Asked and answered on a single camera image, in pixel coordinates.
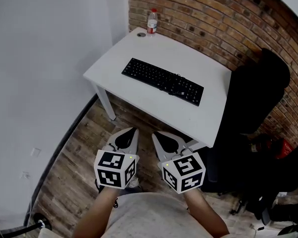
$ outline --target brick wall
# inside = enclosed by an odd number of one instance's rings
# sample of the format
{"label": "brick wall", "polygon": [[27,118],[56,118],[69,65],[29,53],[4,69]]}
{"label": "brick wall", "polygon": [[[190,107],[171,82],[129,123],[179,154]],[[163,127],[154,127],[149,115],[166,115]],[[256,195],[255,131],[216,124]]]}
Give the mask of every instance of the brick wall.
{"label": "brick wall", "polygon": [[184,43],[231,70],[258,61],[261,48],[288,64],[283,99],[254,134],[284,137],[298,145],[298,18],[280,0],[129,0],[129,28],[147,27],[158,11],[157,32]]}

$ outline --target gray t-shirt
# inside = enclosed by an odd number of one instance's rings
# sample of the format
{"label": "gray t-shirt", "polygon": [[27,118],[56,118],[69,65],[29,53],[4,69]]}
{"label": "gray t-shirt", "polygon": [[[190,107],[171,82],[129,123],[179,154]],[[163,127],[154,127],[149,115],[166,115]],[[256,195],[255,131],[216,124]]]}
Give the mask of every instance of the gray t-shirt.
{"label": "gray t-shirt", "polygon": [[186,205],[158,193],[135,193],[118,197],[103,238],[211,238],[190,215]]}

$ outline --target electrical outlet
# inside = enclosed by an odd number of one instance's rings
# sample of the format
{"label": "electrical outlet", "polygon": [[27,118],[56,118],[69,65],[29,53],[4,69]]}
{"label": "electrical outlet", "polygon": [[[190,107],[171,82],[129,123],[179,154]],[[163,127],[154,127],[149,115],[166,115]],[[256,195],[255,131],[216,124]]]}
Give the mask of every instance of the electrical outlet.
{"label": "electrical outlet", "polygon": [[37,158],[41,152],[41,149],[33,148],[31,152],[31,156]]}
{"label": "electrical outlet", "polygon": [[30,178],[30,173],[26,171],[22,171],[20,175],[20,179],[29,179]]}

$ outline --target floor plank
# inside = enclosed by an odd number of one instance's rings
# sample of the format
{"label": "floor plank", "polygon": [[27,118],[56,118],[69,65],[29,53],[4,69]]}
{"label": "floor plank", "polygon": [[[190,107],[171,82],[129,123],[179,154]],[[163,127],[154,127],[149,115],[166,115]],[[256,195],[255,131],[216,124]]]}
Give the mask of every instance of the floor plank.
{"label": "floor plank", "polygon": [[[128,127],[140,130],[137,175],[144,191],[166,193],[184,202],[183,196],[176,194],[158,174],[158,160],[151,134],[164,130],[186,141],[190,138],[117,97],[109,95],[109,99],[117,118],[111,121],[99,100],[96,101],[53,164],[32,210],[32,213],[44,214],[51,222],[53,231],[64,238],[71,237],[76,223],[97,197],[93,168],[97,150],[106,144],[112,134]],[[235,216],[229,214],[238,204],[238,197],[205,193],[205,198],[224,219],[231,233],[253,237],[255,231],[251,225],[261,226],[260,221],[249,212]],[[271,224],[270,228],[280,230],[289,225],[291,223],[282,222]],[[38,232],[29,232],[26,237],[38,237]]]}

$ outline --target plastic water bottle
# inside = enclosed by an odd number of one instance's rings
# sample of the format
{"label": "plastic water bottle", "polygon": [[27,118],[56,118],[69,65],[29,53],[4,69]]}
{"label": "plastic water bottle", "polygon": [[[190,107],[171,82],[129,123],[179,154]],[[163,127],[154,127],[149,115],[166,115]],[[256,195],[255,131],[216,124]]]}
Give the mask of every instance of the plastic water bottle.
{"label": "plastic water bottle", "polygon": [[149,35],[155,34],[157,30],[158,14],[156,9],[151,9],[151,13],[148,16],[147,33]]}

